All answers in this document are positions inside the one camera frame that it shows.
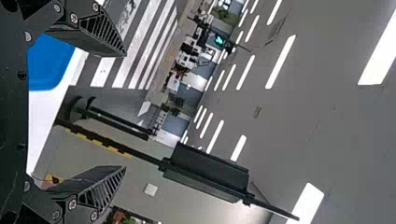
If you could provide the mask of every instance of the metal fixture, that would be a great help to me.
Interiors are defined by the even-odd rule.
[[[93,11],[96,11],[96,12],[99,11],[99,5],[97,3],[93,3],[92,9],[93,9]]]
[[[69,203],[69,210],[70,210],[70,211],[75,210],[76,207],[77,207],[77,201],[76,201],[76,199],[73,199],[73,200],[70,201],[70,203]]]
[[[53,9],[58,13],[61,12],[61,7],[58,4],[53,5]]]
[[[23,191],[27,192],[29,189],[30,189],[30,184],[29,184],[29,182],[25,181],[25,186],[24,186]]]
[[[98,218],[98,212],[94,211],[91,214],[91,221],[95,221]]]
[[[78,23],[78,16],[75,13],[70,14],[70,21],[74,24]]]
[[[25,39],[26,42],[30,42],[32,40],[32,35],[27,31],[25,31]]]
[[[55,211],[54,213],[52,213],[52,219],[56,220],[61,216],[61,213],[59,211]]]

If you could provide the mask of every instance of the wall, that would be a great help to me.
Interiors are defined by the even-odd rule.
[[[170,147],[137,140],[95,121],[84,120],[82,123],[85,127],[159,159],[169,157],[173,151]],[[163,224],[267,223],[268,214],[260,208],[226,203],[163,179],[162,173],[151,164],[121,157],[69,133],[64,133],[49,171],[67,178],[98,164],[127,166],[127,175],[113,204]],[[153,198],[143,193],[147,183],[159,187]]]

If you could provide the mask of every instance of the ceiling light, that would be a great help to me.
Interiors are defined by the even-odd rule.
[[[206,153],[209,154],[212,151],[213,146],[216,143],[216,140],[218,140],[219,134],[221,132],[222,126],[224,125],[224,120],[222,120],[219,123],[218,128],[215,131],[215,134],[213,134],[212,140],[210,140],[209,146],[207,147]]]
[[[221,60],[222,60],[224,54],[225,54],[225,49],[224,49],[223,52],[220,54],[220,57],[219,57],[219,59],[218,59],[218,64],[221,63]]]
[[[242,149],[244,148],[244,145],[245,145],[246,141],[247,141],[247,137],[244,136],[244,135],[242,135],[239,138],[238,144],[236,144],[236,147],[233,150],[233,155],[231,156],[231,161],[237,161],[238,160],[238,157],[241,154]]]
[[[253,14],[254,10],[256,9],[257,4],[259,3],[259,0],[254,1],[253,7],[251,7],[250,14]]]
[[[209,81],[207,81],[207,84],[206,84],[206,87],[205,87],[205,91],[207,91],[209,89],[210,83],[212,83],[212,79],[213,79],[213,76],[211,76]]]
[[[292,211],[295,216],[300,218],[300,221],[289,219],[286,224],[310,224],[323,197],[322,191],[307,183]]]
[[[224,73],[225,73],[225,70],[222,70],[222,71],[221,71],[221,74],[220,74],[220,76],[219,76],[218,82],[216,83],[216,86],[215,86],[214,91],[217,91],[217,90],[218,90],[218,87],[219,87],[219,85],[220,85],[220,82],[221,82],[222,78],[224,77]]]
[[[201,135],[199,135],[199,137],[200,137],[201,139],[204,138],[205,133],[206,133],[206,130],[207,130],[207,127],[209,127],[209,124],[210,124],[210,121],[212,120],[212,118],[213,118],[213,113],[210,113],[209,117],[208,117],[207,120],[206,120],[205,126],[204,126],[204,128],[202,129],[202,131],[201,131]]]
[[[249,1],[249,0],[247,0],[247,1],[245,2],[245,4],[244,4],[244,7],[242,7],[242,12],[245,12],[245,9],[247,9],[248,1]]]
[[[367,63],[358,85],[379,85],[396,58],[396,9]]]
[[[244,12],[244,15],[242,15],[242,18],[241,18],[241,20],[239,21],[238,27],[241,27],[241,26],[242,26],[242,24],[243,24],[244,21],[245,21],[245,18],[247,17],[247,14],[248,14],[248,9]]]
[[[183,144],[186,145],[186,144],[187,144],[187,141],[189,141],[189,137],[188,137],[188,136],[186,136],[186,138],[184,139]]]
[[[202,113],[201,118],[199,119],[199,121],[197,123],[197,129],[199,129],[201,127],[201,123],[202,123],[202,120],[204,119],[204,117],[206,115],[206,111],[207,111],[207,109],[205,108],[204,112]]]
[[[291,47],[293,46],[295,39],[296,39],[296,35],[292,35],[288,38],[288,41],[286,41],[285,47],[283,47],[282,52],[280,52],[274,70],[271,73],[271,76],[268,79],[267,84],[265,85],[265,89],[270,90],[273,88],[277,75],[279,75],[280,69],[282,68],[283,63],[286,61],[286,58],[288,57],[288,54],[290,52]]]
[[[271,23],[274,21],[275,15],[276,15],[277,11],[279,10],[280,4],[282,4],[282,0],[277,0],[276,4],[274,6],[274,9],[271,12],[271,16],[270,16],[270,18],[268,18],[267,25],[271,25]]]
[[[198,113],[195,115],[194,123],[197,122],[197,120],[198,120],[198,118],[199,118],[199,115],[201,114],[201,111],[202,111],[203,108],[204,108],[204,107],[203,107],[202,105],[199,107]]]
[[[244,31],[239,32],[238,38],[236,38],[235,44],[238,45],[244,35]]]
[[[181,143],[184,142],[184,139],[186,138],[188,132],[189,132],[189,131],[186,130],[186,131],[183,133],[183,136],[181,137],[181,140],[180,140]]]
[[[260,15],[256,16],[256,19],[254,19],[253,23],[250,26],[250,30],[247,33],[247,38],[245,39],[245,42],[247,43],[253,34],[254,29],[256,29],[257,22],[259,21]]]
[[[224,85],[222,90],[225,91],[227,89],[228,83],[230,83],[231,77],[233,76],[233,72],[235,71],[236,68],[236,64],[233,65],[233,67],[231,68],[230,73],[227,76],[227,79],[225,79]]]
[[[237,90],[237,91],[241,90],[242,85],[243,85],[244,82],[245,82],[245,78],[247,77],[248,72],[250,71],[250,67],[251,67],[251,65],[253,65],[253,62],[254,62],[254,59],[255,59],[255,58],[256,58],[256,56],[255,56],[255,55],[252,55],[252,56],[250,57],[250,59],[248,60],[247,66],[246,66],[246,68],[245,68],[245,71],[244,71],[244,73],[242,74],[241,79],[239,79],[238,85],[236,86],[236,90]]]

